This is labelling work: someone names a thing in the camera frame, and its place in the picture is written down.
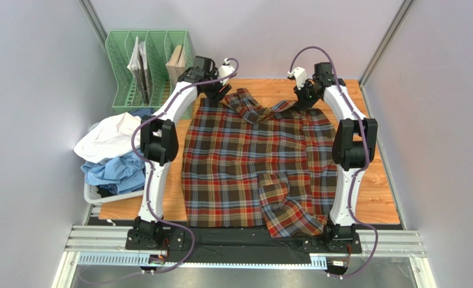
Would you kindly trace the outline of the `plaid long sleeve shirt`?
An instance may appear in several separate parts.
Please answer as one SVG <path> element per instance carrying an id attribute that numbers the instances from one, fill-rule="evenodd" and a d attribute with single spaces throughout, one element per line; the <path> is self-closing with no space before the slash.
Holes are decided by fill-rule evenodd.
<path id="1" fill-rule="evenodd" d="M 322 234 L 334 203 L 335 130 L 320 109 L 259 104 L 245 89 L 201 100 L 188 128 L 182 191 L 189 226 Z"/>

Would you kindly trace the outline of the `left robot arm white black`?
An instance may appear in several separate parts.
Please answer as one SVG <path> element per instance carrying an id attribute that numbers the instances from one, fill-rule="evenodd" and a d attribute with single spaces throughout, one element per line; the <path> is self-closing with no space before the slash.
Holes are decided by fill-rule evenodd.
<path id="1" fill-rule="evenodd" d="M 165 228 L 174 226 L 163 219 L 163 201 L 167 175 L 179 152 L 176 126 L 199 95 L 204 94 L 215 102 L 221 101 L 231 90 L 228 81 L 238 69 L 239 62 L 235 58 L 226 58 L 217 67 L 212 59 L 196 56 L 192 67 L 179 76 L 165 104 L 152 116 L 141 120 L 133 132 L 132 149 L 145 162 L 146 180 L 138 216 L 127 234 L 126 249 L 165 248 L 168 242 Z M 136 140 L 140 142 L 139 147 L 134 146 Z"/>

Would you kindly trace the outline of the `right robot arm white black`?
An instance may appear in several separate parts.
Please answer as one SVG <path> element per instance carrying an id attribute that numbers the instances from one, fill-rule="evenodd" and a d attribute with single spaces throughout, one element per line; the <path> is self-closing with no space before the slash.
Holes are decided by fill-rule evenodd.
<path id="1" fill-rule="evenodd" d="M 296 83 L 297 106 L 307 109 L 322 100 L 338 122 L 332 146 L 338 173 L 336 194 L 320 240 L 326 250 L 336 252 L 357 240 L 355 206 L 363 176 L 375 155 L 378 123 L 361 113 L 331 63 L 320 62 L 314 68 L 312 77 L 296 67 L 288 72 L 288 78 Z"/>

